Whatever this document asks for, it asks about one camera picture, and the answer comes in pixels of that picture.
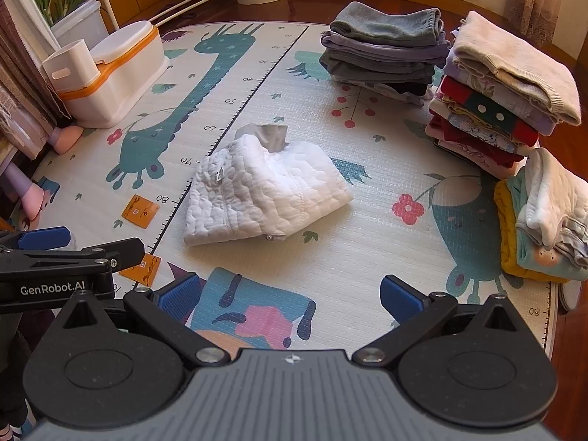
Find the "colourful folded clothes stack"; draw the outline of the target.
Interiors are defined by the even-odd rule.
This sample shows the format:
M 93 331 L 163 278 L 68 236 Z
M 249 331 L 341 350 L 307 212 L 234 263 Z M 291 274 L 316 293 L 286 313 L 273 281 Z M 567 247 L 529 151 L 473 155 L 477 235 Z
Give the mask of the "colourful folded clothes stack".
M 476 11 L 453 36 L 424 129 L 440 148 L 504 179 L 557 125 L 580 125 L 566 66 Z

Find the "white orange potty seat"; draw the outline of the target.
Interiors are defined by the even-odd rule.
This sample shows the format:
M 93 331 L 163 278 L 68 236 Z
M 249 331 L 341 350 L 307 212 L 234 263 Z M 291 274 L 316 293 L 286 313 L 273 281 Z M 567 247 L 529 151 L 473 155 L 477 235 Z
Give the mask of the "white orange potty seat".
M 74 41 L 43 60 L 57 96 L 85 129 L 117 125 L 168 67 L 161 36 L 148 21 L 109 34 L 94 48 Z

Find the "yellow teal white clothes pile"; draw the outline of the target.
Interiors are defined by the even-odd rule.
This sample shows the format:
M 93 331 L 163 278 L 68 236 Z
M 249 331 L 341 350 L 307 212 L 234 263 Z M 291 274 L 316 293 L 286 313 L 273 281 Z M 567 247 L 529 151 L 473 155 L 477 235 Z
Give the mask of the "yellow teal white clothes pile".
M 587 182 L 547 149 L 528 154 L 494 188 L 505 274 L 536 282 L 587 280 Z

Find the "white quilted baby garment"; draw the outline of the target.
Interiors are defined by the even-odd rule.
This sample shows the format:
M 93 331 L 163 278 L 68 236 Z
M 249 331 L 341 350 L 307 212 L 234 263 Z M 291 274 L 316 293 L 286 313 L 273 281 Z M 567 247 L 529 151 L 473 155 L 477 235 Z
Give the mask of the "white quilted baby garment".
M 353 200 L 331 157 L 313 142 L 288 142 L 287 129 L 244 125 L 199 163 L 187 196 L 186 245 L 285 239 Z

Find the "orange card lower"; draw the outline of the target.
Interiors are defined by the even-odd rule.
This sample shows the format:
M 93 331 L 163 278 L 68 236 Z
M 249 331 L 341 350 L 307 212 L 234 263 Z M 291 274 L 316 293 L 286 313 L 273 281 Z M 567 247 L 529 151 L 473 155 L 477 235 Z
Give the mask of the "orange card lower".
M 119 273 L 126 279 L 150 288 L 157 275 L 159 265 L 161 265 L 160 257 L 145 253 L 139 265 L 124 269 Z

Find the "grey purple folded clothes stack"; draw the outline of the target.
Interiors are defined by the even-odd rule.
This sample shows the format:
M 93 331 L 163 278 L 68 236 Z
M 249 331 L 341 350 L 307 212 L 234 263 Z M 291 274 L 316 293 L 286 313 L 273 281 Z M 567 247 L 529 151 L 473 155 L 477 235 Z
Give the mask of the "grey purple folded clothes stack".
M 451 48 L 438 8 L 388 14 L 359 1 L 336 16 L 321 44 L 319 63 L 333 80 L 414 105 L 433 97 Z

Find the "orange card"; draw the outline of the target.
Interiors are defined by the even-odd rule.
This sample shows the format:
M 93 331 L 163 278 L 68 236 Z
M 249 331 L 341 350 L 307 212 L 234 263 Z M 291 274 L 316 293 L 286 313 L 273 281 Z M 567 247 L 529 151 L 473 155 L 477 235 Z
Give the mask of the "orange card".
M 122 217 L 137 227 L 147 229 L 154 216 L 157 215 L 158 209 L 157 203 L 136 194 L 126 204 Z
M 157 275 L 159 265 L 161 265 L 160 257 L 145 253 L 139 265 L 124 269 L 119 273 L 126 279 L 150 288 Z

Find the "patterned mauve curtain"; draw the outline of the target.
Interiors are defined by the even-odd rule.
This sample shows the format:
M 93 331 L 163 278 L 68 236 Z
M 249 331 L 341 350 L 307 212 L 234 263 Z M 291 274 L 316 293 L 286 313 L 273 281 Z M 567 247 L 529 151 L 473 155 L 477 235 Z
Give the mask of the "patterned mauve curtain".
M 41 59 L 56 49 L 32 4 L 1 0 L 1 132 L 31 159 L 49 142 L 54 129 L 71 118 L 42 74 Z

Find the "cartoon giraffe play mat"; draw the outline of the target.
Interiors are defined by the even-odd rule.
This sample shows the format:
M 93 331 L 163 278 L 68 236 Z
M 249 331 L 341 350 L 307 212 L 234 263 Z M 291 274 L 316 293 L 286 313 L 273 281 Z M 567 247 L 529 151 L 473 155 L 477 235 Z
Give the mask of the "cartoon giraffe play mat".
M 140 238 L 117 296 L 196 273 L 172 304 L 230 352 L 354 351 L 395 325 L 389 274 L 462 303 L 504 293 L 551 348 L 556 289 L 502 272 L 493 179 L 435 145 L 426 108 L 333 81 L 322 33 L 166 34 L 168 65 L 129 114 L 41 163 L 36 226 L 65 226 L 78 247 Z

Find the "orange card upper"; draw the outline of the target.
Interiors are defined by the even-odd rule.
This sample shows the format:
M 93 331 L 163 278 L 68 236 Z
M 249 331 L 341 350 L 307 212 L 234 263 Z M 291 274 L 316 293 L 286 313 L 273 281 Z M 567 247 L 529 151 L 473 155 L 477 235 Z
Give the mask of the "orange card upper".
M 136 194 L 126 204 L 122 217 L 137 227 L 147 229 L 154 216 L 157 215 L 158 209 L 157 203 Z

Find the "white plant pot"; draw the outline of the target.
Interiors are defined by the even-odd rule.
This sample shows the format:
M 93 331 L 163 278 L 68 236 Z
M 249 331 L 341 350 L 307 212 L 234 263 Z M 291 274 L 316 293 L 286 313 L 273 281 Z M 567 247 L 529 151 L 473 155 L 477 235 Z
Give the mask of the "white plant pot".
M 109 36 L 101 14 L 101 2 L 87 0 L 55 23 L 51 30 L 61 47 L 84 40 L 89 49 Z

